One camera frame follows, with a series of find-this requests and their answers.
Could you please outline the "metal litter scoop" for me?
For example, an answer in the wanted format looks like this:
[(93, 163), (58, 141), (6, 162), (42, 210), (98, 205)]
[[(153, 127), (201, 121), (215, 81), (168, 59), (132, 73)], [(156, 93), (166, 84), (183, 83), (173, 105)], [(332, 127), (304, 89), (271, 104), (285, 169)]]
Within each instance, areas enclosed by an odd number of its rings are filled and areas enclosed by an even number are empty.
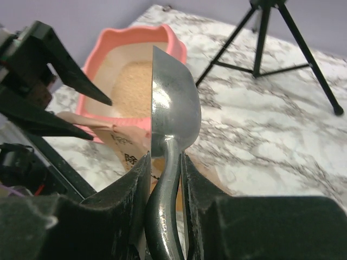
[(184, 259), (176, 225), (181, 153), (197, 139), (201, 106), (189, 69), (153, 48), (151, 156), (165, 165), (146, 205), (145, 235), (153, 259)]

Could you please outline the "pink litter box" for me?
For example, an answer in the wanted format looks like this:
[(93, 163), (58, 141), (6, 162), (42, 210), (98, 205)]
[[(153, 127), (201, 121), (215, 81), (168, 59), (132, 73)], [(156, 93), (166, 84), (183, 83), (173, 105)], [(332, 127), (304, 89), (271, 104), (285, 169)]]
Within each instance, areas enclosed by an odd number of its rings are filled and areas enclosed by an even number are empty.
[(167, 24), (104, 29), (82, 70), (113, 104), (80, 95), (76, 114), (149, 137), (153, 47), (187, 61), (185, 44)]

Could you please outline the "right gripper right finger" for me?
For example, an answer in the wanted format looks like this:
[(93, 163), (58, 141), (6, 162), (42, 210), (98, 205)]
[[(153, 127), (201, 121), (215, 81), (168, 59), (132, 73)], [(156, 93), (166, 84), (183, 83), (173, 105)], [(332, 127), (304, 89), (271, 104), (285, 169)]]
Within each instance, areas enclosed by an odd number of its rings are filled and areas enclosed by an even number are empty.
[(233, 197), (181, 157), (188, 259), (346, 259), (346, 214), (320, 196)]

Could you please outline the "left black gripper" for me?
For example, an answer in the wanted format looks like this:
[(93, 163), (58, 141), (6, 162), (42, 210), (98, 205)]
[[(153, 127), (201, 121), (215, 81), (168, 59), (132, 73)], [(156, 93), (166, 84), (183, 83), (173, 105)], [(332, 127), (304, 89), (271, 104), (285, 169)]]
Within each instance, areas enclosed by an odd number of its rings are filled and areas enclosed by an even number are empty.
[(108, 106), (111, 99), (96, 87), (70, 56), (51, 26), (35, 21), (21, 31), (1, 25), (1, 114), (41, 137), (93, 137), (47, 112), (56, 75), (77, 92)]

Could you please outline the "orange cat litter bag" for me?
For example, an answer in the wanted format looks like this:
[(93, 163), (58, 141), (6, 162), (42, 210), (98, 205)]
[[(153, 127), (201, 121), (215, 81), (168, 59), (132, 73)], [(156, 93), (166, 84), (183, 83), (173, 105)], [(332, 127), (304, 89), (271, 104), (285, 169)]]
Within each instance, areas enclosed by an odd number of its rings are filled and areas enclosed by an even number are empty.
[[(110, 118), (105, 116), (86, 117), (72, 112), (59, 112), (57, 116), (69, 123), (88, 130), (95, 142), (104, 143), (120, 159), (124, 169), (129, 171), (147, 151), (150, 150), (151, 118)], [(222, 184), (214, 166), (208, 166), (198, 157), (186, 152), (198, 171), (226, 194), (232, 195)], [(151, 161), (152, 191), (164, 169), (163, 158)]]

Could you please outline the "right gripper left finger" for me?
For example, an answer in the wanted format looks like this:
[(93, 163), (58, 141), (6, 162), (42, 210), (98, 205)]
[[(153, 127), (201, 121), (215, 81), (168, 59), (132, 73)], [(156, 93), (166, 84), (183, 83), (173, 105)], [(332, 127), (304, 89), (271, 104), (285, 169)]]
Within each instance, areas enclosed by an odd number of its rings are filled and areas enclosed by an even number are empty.
[(144, 259), (151, 158), (76, 203), (63, 195), (1, 199), (1, 259)]

